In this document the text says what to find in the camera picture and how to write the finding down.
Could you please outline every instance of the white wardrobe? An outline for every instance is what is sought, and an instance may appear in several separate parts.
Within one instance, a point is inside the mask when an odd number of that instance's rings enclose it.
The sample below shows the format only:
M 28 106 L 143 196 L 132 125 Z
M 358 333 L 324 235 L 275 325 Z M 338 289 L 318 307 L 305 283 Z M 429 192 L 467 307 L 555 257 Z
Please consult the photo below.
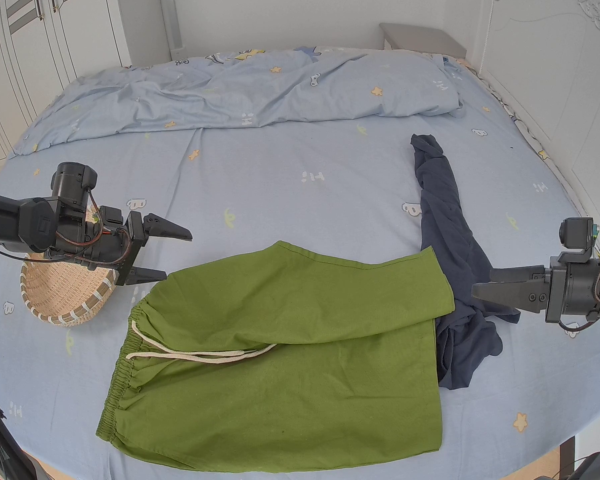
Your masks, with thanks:
M 0 167 L 75 78 L 169 60 L 160 0 L 0 0 Z

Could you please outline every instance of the navy blue garment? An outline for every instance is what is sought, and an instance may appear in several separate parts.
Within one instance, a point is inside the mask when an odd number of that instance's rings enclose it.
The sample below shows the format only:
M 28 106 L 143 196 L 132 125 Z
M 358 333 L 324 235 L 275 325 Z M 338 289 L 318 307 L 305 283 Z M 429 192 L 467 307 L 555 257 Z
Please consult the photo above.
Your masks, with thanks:
M 451 285 L 455 311 L 436 319 L 438 383 L 469 386 L 482 360 L 502 352 L 502 340 L 487 316 L 518 323 L 520 311 L 474 299 L 474 283 L 489 281 L 491 263 L 464 220 L 454 173 L 433 135 L 413 135 L 416 178 L 422 195 L 422 249 L 432 246 Z

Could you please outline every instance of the light blue bed sheet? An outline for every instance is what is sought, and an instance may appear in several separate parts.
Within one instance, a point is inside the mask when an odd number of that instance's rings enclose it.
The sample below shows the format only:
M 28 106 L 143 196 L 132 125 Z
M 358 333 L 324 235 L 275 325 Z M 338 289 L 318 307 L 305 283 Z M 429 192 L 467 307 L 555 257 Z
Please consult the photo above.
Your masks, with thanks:
M 561 249 L 561 220 L 575 210 L 503 108 L 453 60 L 443 64 L 441 58 L 418 57 L 425 63 L 418 60 L 414 74 L 413 66 L 407 66 L 416 56 L 406 52 L 375 52 L 365 70 L 339 77 L 334 68 L 324 78 L 321 74 L 318 86 L 310 84 L 314 71 L 328 72 L 322 62 L 347 66 L 368 53 L 323 49 L 320 57 L 303 59 L 301 52 L 273 52 L 246 61 L 227 60 L 225 54 L 220 58 L 227 66 L 192 59 L 188 65 L 120 71 L 135 76 L 162 70 L 168 78 L 168 73 L 195 67 L 202 79 L 213 79 L 235 67 L 257 71 L 250 75 L 255 79 L 268 76 L 264 69 L 272 75 L 285 73 L 286 62 L 302 70 L 295 85 L 278 87 L 282 97 L 268 103 L 263 99 L 247 125 L 242 113 L 249 119 L 252 112 L 244 102 L 271 87 L 261 91 L 256 83 L 236 84 L 227 77 L 226 85 L 217 86 L 250 96 L 237 97 L 235 107 L 225 96 L 218 108 L 221 118 L 195 124 L 197 111 L 182 110 L 190 101 L 215 119 L 207 93 L 200 94 L 208 81 L 195 91 L 187 89 L 182 101 L 173 92 L 156 89 L 157 76 L 147 89 L 149 103 L 141 106 L 132 97 L 119 104 L 120 91 L 136 94 L 132 83 L 120 89 L 120 80 L 107 82 L 116 88 L 105 92 L 117 95 L 107 100 L 105 94 L 106 104 L 78 96 L 72 86 L 16 148 L 19 154 L 0 173 L 0 194 L 46 196 L 56 165 L 78 161 L 98 172 L 94 196 L 99 204 L 154 212 L 191 230 L 192 243 L 151 239 L 139 255 L 139 266 L 175 271 L 276 240 L 376 263 L 420 249 L 420 217 L 411 214 L 417 214 L 420 187 L 409 140 L 414 133 L 432 134 L 454 169 L 466 220 L 493 265 L 546 264 Z M 281 73 L 269 71 L 275 67 Z M 381 78 L 382 70 L 392 69 L 400 75 Z M 408 96 L 387 98 L 391 92 L 407 94 L 423 72 L 435 73 L 421 78 L 426 91 L 425 81 L 435 82 L 435 91 L 424 95 L 431 98 L 426 106 Z M 295 89 L 298 84 L 304 86 Z M 448 89 L 442 91 L 440 84 Z M 318 98 L 321 108 L 303 102 L 316 88 L 325 91 Z M 371 94 L 376 88 L 382 96 Z M 285 107 L 286 95 L 298 100 Z M 384 98 L 390 101 L 378 103 Z M 335 117 L 319 118 L 327 115 L 325 106 Z M 79 130 L 73 131 L 76 120 Z M 171 122 L 175 124 L 164 127 Z M 498 480 L 554 449 L 600 414 L 600 323 L 570 337 L 557 325 L 545 324 L 544 315 L 523 313 L 517 325 L 496 321 L 504 351 L 484 360 L 469 388 L 440 390 L 439 452 L 288 475 L 196 473 L 152 465 L 95 436 L 129 309 L 151 285 L 117 288 L 96 318 L 66 329 L 37 321 L 26 310 L 19 271 L 19 262 L 0 257 L 0 407 L 24 450 L 77 480 Z M 191 410 L 204 410 L 205 403 L 192 399 Z

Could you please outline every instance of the black pole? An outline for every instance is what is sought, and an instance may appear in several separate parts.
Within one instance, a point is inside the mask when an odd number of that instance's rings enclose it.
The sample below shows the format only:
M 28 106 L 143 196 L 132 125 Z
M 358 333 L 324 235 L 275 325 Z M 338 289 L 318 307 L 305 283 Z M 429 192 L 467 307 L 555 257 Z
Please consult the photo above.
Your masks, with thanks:
M 0 417 L 0 474 L 6 480 L 36 480 L 36 469 Z

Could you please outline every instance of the green shorts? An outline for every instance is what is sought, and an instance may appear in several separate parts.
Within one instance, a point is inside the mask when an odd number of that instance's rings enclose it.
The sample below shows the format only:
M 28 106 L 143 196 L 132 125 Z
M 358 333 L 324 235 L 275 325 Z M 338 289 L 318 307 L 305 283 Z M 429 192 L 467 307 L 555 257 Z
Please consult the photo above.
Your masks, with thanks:
M 440 447 L 431 248 L 377 265 L 285 242 L 171 274 L 129 317 L 97 436 L 140 460 L 291 472 Z

